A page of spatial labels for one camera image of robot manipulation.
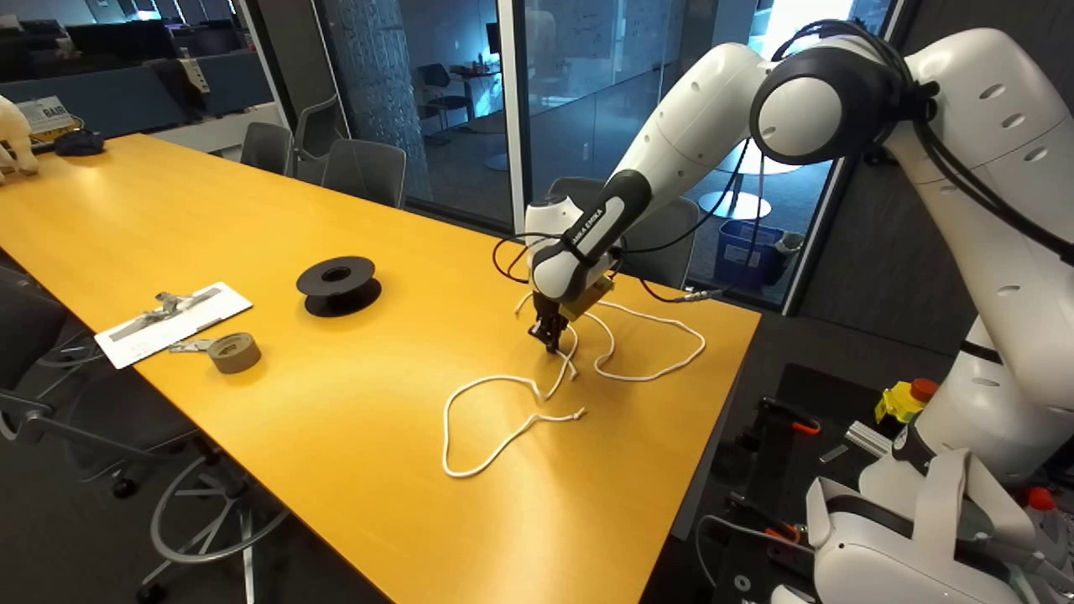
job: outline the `small metal object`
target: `small metal object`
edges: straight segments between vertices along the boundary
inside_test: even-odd
[[[875,460],[894,449],[894,441],[865,422],[849,422],[846,440]]]
[[[839,460],[846,454],[849,454],[849,441],[837,441],[830,454],[818,456],[818,462],[831,462],[831,460]]]
[[[141,311],[133,321],[127,321],[123,330],[112,331],[112,341],[120,341],[146,325],[168,321],[171,315],[181,315],[201,303],[208,303],[210,296],[218,296],[218,288],[199,290],[199,296],[171,296],[171,290],[157,290],[157,308]]]

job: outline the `cable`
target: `cable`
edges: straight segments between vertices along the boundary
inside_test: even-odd
[[[777,548],[789,548],[789,549],[800,549],[800,554],[815,554],[812,548],[801,548],[794,540],[786,540],[786,535],[774,535],[774,533],[764,533],[764,529],[756,529],[756,528],[745,528],[745,523],[735,523],[735,520],[726,520],[718,513],[701,513],[698,523],[695,523],[695,557],[698,557],[698,568],[709,580],[709,587],[718,587],[709,561],[706,561],[706,549],[701,549],[701,533],[706,533],[706,523],[723,523],[726,529],[735,529],[735,533],[745,533],[745,535],[756,535],[756,540],[767,540],[767,543],[777,543]]]
[[[926,124],[926,117],[913,122],[913,132],[931,153],[931,160],[950,176],[963,195],[971,195],[979,208],[1007,222],[1012,230],[1033,237],[1046,250],[1060,254],[1060,262],[1074,264],[1074,245],[1060,233],[1041,227],[1026,215],[1019,215],[1012,204],[1007,204],[992,188],[987,188],[947,143],[942,136]]]
[[[678,298],[672,298],[672,296],[654,290],[649,279],[639,279],[639,285],[649,290],[649,298],[666,303],[666,306],[688,306],[688,303],[713,298],[713,296],[678,296]]]
[[[576,364],[574,364],[576,331],[574,331],[574,330],[567,330],[567,331],[570,331],[574,339],[570,339],[570,347],[560,351],[560,372],[558,372],[558,378],[550,383],[550,390],[539,390],[538,378],[526,378],[526,374],[502,374],[502,372],[498,372],[498,374],[470,378],[470,383],[464,383],[461,390],[454,390],[454,391],[447,394],[443,415],[440,415],[440,428],[443,428],[443,456],[440,456],[440,466],[443,466],[447,477],[454,477],[454,479],[481,477],[483,468],[490,468],[490,466],[499,460],[499,454],[502,454],[515,440],[521,440],[525,432],[529,432],[538,422],[576,422],[576,419],[585,415],[585,405],[576,405],[576,409],[567,412],[567,415],[539,415],[539,412],[529,412],[529,415],[526,415],[508,440],[499,440],[499,441],[492,445],[492,454],[483,456],[475,466],[470,466],[470,468],[454,468],[454,466],[450,466],[450,441],[454,441],[454,440],[450,440],[450,409],[457,405],[457,399],[468,394],[468,391],[475,390],[475,387],[485,387],[485,383],[517,383],[517,387],[526,387],[535,399],[550,399],[554,391],[560,391],[560,387],[565,387],[567,374],[570,374],[570,378],[576,374]]]
[[[521,237],[538,237],[538,242],[521,242],[525,249],[521,249],[508,264],[499,264],[499,249],[515,242],[515,237],[499,237],[499,242],[492,245],[492,269],[498,269],[508,281],[529,285],[529,279],[515,275],[517,262],[525,262],[529,249],[538,249],[539,242],[558,237],[558,233],[550,233],[550,230],[521,230]]]
[[[760,233],[762,233],[762,196],[764,196],[764,153],[760,160],[760,204],[756,204],[756,219],[748,227],[748,245],[745,245],[745,269],[751,264],[751,254],[760,250]]]
[[[616,306],[616,303],[602,303],[602,306],[616,308],[616,311],[628,311],[628,315],[634,315],[634,318],[649,318],[649,321],[672,325],[672,330],[688,331],[688,335],[698,339],[698,345],[695,345],[680,362],[672,362],[672,364],[666,364],[666,370],[639,372],[639,374],[612,372],[612,370],[604,370],[604,364],[606,364],[612,354],[613,354],[613,331],[612,331],[612,325],[606,325],[602,315],[586,311],[586,318],[594,318],[594,321],[604,330],[604,335],[606,335],[604,354],[594,359],[594,372],[604,374],[604,378],[616,378],[616,383],[654,383],[654,378],[666,378],[666,374],[672,374],[672,372],[688,370],[688,364],[709,347],[706,331],[685,325],[680,318],[666,318],[666,315],[634,311],[634,308]]]
[[[688,331],[688,335],[698,339],[698,345],[695,345],[680,362],[672,362],[672,364],[666,364],[666,370],[641,372],[641,374],[625,374],[625,372],[604,370],[604,362],[613,354],[613,331],[606,330],[606,321],[604,321],[602,315],[592,315],[592,311],[586,311],[586,318],[594,318],[594,321],[606,331],[606,351],[594,359],[594,372],[604,374],[604,378],[616,378],[616,383],[654,383],[654,378],[666,378],[666,374],[690,364],[690,362],[706,351],[706,345],[709,345],[698,330],[690,330],[690,325],[685,325],[685,321],[678,321],[678,318],[660,318],[660,315],[634,311],[634,308],[613,306],[613,303],[602,303],[602,306],[616,308],[616,311],[628,311],[628,315],[634,315],[634,318],[673,325],[673,330],[680,330],[680,331]],[[525,387],[525,390],[529,390],[529,394],[535,394],[538,402],[554,399],[567,378],[576,378],[574,354],[576,354],[582,339],[576,339],[574,325],[570,325],[567,331],[570,331],[570,347],[558,354],[558,359],[560,359],[560,370],[558,370],[558,378],[554,378],[546,390],[539,390],[538,378],[526,378],[526,374],[492,372],[492,374],[481,374],[481,378],[470,378],[470,383],[457,387],[457,390],[443,399],[443,412],[440,412],[440,432],[443,432],[440,468],[443,468],[447,477],[454,477],[454,479],[481,477],[483,468],[490,468],[490,466],[502,456],[502,449],[508,449],[515,440],[521,440],[525,432],[529,432],[538,422],[576,422],[576,419],[586,412],[585,405],[576,405],[576,409],[567,412],[567,415],[529,412],[529,415],[526,415],[515,432],[508,432],[475,466],[470,466],[470,468],[450,466],[450,445],[454,445],[450,412],[454,412],[457,399],[464,399],[468,391],[472,391],[472,390],[481,390],[481,387],[490,387],[490,383]]]
[[[680,233],[673,233],[672,242],[660,242],[660,245],[622,249],[616,258],[625,258],[625,254],[654,254],[654,250],[666,250],[666,249],[685,242],[685,237],[695,233],[706,222],[715,219],[715,210],[726,204],[728,192],[735,192],[735,196],[730,196],[730,204],[735,204],[735,202],[738,202],[738,192],[741,192],[741,160],[745,160],[745,152],[748,152],[748,141],[741,143],[741,153],[738,153],[738,160],[735,160],[735,167],[730,167],[730,176],[728,176],[726,188],[718,192],[718,202],[709,204],[706,215],[701,215],[690,227],[685,227]]]

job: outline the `white robot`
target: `white robot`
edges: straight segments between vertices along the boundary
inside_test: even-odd
[[[947,237],[977,321],[923,415],[875,454],[858,491],[807,492],[812,589],[827,604],[1074,601],[1007,492],[1074,432],[1074,122],[1001,31],[963,31],[901,56],[839,19],[774,50],[713,47],[654,108],[602,202],[529,208],[538,335],[606,290],[612,245],[751,136],[783,164],[886,146]],[[771,601],[812,601],[777,587]]]

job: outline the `black wire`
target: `black wire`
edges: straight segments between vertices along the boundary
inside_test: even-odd
[[[539,245],[539,242],[546,242],[546,237],[558,237],[558,233],[550,233],[550,230],[521,230],[521,237],[538,237],[538,242],[499,237],[499,242],[492,245],[492,269],[498,269],[508,281],[529,285],[529,279],[515,275],[517,262],[525,262],[535,245]],[[525,249],[521,249],[508,264],[499,264],[499,249],[502,249],[502,245],[525,245]]]
[[[786,548],[786,549],[815,557],[815,549],[812,549],[812,548],[801,548],[800,540],[767,535],[767,533],[762,533],[760,528],[735,523],[735,520],[728,520],[728,516],[723,516],[723,513],[701,513],[701,516],[695,520],[695,561],[698,561],[698,568],[701,568],[701,575],[706,575],[706,580],[709,580],[713,589],[718,587],[718,580],[715,580],[715,575],[713,575],[713,568],[709,568],[709,557],[706,557],[706,548],[701,548],[701,535],[706,535],[706,528],[709,528],[709,523],[715,523],[715,528],[723,528],[723,529],[730,529],[730,533],[741,533],[741,535],[751,535],[751,540],[764,540],[767,548]]]
[[[1011,208],[992,188],[987,188],[942,141],[941,133],[915,117],[913,132],[931,153],[931,160],[960,188],[968,192],[979,208],[992,210],[1001,222],[1007,222],[1012,230],[1033,237],[1036,245],[1049,249],[1060,254],[1068,264],[1074,262],[1074,245],[1056,237],[1053,230],[1041,227],[1018,208]]]
[[[654,290],[649,279],[641,279],[641,275],[634,275],[634,279],[639,279],[639,285],[641,285],[654,303],[666,303],[666,306],[688,306],[688,303],[713,298],[713,296],[690,296],[690,298],[678,296],[678,298],[667,298],[667,296]]]
[[[760,250],[762,196],[764,196],[764,153],[762,153],[762,164],[760,164],[760,204],[756,204],[756,219],[751,219],[751,227],[748,227],[745,269],[748,269],[751,254]]]
[[[730,167],[730,176],[728,176],[726,188],[718,192],[718,202],[715,202],[713,208],[706,208],[706,215],[701,215],[690,227],[685,227],[685,230],[673,233],[672,242],[660,242],[660,245],[652,245],[652,249],[622,249],[616,258],[625,258],[625,254],[654,254],[654,250],[673,249],[678,242],[685,242],[685,237],[695,233],[706,222],[715,219],[715,210],[726,204],[726,196],[728,196],[730,188],[735,188],[735,196],[730,196],[730,202],[738,204],[745,152],[748,152],[748,141],[741,143],[741,153],[738,153],[738,160],[735,160],[735,167]]]

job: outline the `white paper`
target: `white paper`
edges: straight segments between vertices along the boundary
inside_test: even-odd
[[[98,331],[95,341],[112,359],[114,370],[133,364],[162,347],[171,347],[199,331],[206,331],[214,321],[224,321],[245,308],[253,308],[249,298],[242,298],[230,285],[214,281],[208,288],[190,290],[181,306],[181,311],[145,321],[145,315],[133,315],[106,331]]]

